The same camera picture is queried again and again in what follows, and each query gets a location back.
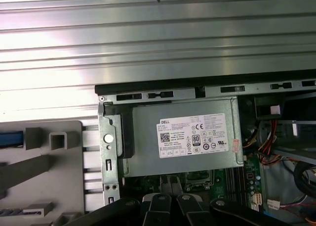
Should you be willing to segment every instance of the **ribbed metal surface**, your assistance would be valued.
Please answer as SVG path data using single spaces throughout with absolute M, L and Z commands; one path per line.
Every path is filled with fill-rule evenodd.
M 95 84 L 313 69 L 315 4 L 0 0 L 0 121 L 96 115 Z

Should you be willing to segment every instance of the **red wire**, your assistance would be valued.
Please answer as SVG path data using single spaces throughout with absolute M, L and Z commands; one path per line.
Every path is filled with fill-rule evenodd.
M 299 217 L 299 218 L 302 218 L 301 216 L 299 216 L 298 214 L 296 214 L 295 212 L 293 212 L 293 211 L 291 211 L 291 210 L 289 210 L 289 209 L 287 209 L 287 208 L 284 208 L 284 207 L 283 207 L 283 208 L 281 208 L 281 209 L 286 210 L 286 211 L 288 211 L 288 212 L 294 214 L 295 216 L 297 216 L 297 217 Z

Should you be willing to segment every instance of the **yellow wire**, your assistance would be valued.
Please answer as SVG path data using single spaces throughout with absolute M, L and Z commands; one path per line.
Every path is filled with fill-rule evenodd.
M 244 148 L 247 148 L 247 147 L 251 146 L 253 143 L 255 143 L 257 141 L 257 139 L 256 139 L 257 135 L 258 135 L 258 133 L 253 137 L 253 139 L 250 141 L 249 144 L 244 146 Z
M 266 145 L 266 143 L 269 141 L 270 138 L 266 139 L 266 141 L 260 146 L 260 148 L 258 148 L 258 151 Z

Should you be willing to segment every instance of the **metal frame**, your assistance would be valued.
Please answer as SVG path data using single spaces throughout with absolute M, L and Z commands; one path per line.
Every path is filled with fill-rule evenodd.
M 104 104 L 100 103 L 98 120 L 104 205 L 120 198 L 117 150 L 117 136 L 119 136 L 117 131 L 120 130 L 120 126 L 114 126 L 114 119 L 117 120 L 117 123 L 120 123 L 120 116 L 106 116 Z

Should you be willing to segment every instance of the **motherboard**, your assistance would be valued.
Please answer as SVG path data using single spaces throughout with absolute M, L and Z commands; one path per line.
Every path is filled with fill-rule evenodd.
M 244 158 L 244 167 L 170 174 L 180 180 L 184 193 L 199 195 L 204 202 L 227 198 L 241 205 L 261 211 L 262 185 L 257 155 Z M 124 189 L 128 195 L 141 197 L 160 192 L 160 175 L 126 178 Z

